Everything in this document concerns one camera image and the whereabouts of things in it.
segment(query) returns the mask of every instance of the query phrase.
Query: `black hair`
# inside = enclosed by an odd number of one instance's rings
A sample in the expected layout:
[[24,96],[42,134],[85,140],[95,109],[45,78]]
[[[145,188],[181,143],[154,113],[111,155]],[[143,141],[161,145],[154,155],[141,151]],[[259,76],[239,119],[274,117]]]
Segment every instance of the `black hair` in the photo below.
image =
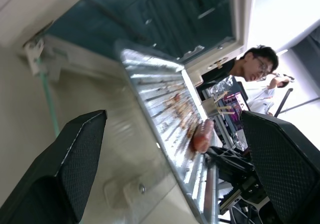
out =
[[281,83],[282,83],[282,86],[279,86],[278,88],[286,87],[290,83],[290,81],[282,81]]
[[252,53],[255,57],[260,56],[268,59],[272,63],[272,69],[270,73],[275,71],[279,66],[278,56],[271,47],[259,45],[256,48],[251,48],[247,52],[245,52],[245,54],[240,59],[244,59],[247,53]]

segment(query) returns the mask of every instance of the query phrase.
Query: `man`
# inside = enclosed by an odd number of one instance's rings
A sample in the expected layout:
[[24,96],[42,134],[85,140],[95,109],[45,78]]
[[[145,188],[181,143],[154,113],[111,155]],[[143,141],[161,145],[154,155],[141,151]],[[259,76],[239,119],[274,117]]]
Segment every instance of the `man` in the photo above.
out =
[[197,90],[201,93],[229,75],[243,77],[245,81],[256,81],[272,73],[278,65],[278,57],[272,48],[251,48],[239,60],[230,60],[222,68],[215,68],[202,75],[203,83]]
[[284,88],[291,81],[288,76],[274,77],[268,86],[260,86],[259,88],[247,89],[246,92],[250,95],[248,106],[251,111],[273,116],[277,111],[273,97],[275,96],[276,88]]

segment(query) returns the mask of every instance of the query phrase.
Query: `sausage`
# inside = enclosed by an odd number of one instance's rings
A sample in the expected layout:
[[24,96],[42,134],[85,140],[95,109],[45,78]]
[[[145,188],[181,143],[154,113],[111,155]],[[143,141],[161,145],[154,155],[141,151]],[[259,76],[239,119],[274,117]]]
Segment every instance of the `sausage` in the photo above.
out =
[[205,153],[209,149],[213,131],[214,122],[212,120],[207,119],[198,125],[192,139],[195,150]]

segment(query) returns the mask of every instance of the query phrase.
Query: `metal rack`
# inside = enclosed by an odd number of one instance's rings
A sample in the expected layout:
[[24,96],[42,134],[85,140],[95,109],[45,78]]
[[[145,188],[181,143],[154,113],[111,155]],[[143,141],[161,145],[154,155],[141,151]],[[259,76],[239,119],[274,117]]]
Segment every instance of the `metal rack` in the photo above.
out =
[[157,144],[199,223],[217,223],[218,171],[190,145],[194,129],[207,119],[184,66],[123,49],[120,59]]

